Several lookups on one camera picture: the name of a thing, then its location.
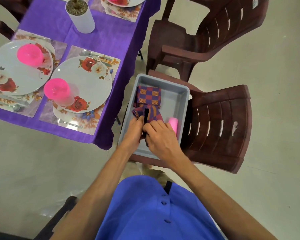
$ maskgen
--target chair seat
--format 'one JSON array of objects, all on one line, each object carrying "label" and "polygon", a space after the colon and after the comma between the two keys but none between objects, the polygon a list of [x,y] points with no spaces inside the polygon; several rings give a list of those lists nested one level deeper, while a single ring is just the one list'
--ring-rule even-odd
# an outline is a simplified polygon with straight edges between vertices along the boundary
[{"label": "chair seat", "polygon": [[167,19],[155,20],[150,35],[148,57],[156,59],[163,45],[196,52],[197,45],[194,37],[187,34],[184,27],[171,23]]}]

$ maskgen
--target person's left hand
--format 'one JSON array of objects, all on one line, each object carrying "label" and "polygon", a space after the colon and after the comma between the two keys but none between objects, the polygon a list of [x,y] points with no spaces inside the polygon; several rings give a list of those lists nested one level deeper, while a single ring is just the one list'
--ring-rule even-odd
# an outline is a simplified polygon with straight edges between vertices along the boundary
[{"label": "person's left hand", "polygon": [[129,123],[127,133],[121,142],[120,146],[127,149],[131,154],[138,148],[140,140],[142,139],[143,118],[144,116],[141,116],[137,120],[137,118],[133,116]]}]

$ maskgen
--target folded cloth napkin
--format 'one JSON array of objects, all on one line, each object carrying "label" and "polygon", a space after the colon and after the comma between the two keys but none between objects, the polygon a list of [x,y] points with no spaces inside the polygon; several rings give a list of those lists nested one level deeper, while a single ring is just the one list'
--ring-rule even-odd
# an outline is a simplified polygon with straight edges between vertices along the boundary
[{"label": "folded cloth napkin", "polygon": [[160,109],[161,88],[138,86],[136,91],[136,100],[133,106],[142,107],[145,104],[155,105]]},{"label": "folded cloth napkin", "polygon": [[153,120],[162,120],[163,121],[163,118],[159,112],[159,109],[154,105],[146,104],[142,107],[135,108],[134,110],[132,110],[132,114],[136,117],[136,119],[139,119],[139,117],[145,115],[145,109],[149,109],[147,123],[150,123]]}]

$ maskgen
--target blue shirt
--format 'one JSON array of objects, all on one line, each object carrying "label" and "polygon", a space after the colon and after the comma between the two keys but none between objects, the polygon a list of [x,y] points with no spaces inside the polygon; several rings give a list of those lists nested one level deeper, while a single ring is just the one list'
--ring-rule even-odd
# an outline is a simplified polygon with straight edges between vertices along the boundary
[{"label": "blue shirt", "polygon": [[195,194],[172,183],[169,194],[149,176],[117,186],[96,240],[224,240]]}]

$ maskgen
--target potted plant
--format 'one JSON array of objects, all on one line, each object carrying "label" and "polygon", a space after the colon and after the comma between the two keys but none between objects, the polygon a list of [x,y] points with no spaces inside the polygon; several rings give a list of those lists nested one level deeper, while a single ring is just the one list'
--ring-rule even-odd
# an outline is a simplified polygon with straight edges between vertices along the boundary
[{"label": "potted plant", "polygon": [[70,0],[65,9],[79,32],[88,34],[95,29],[96,24],[85,0]]}]

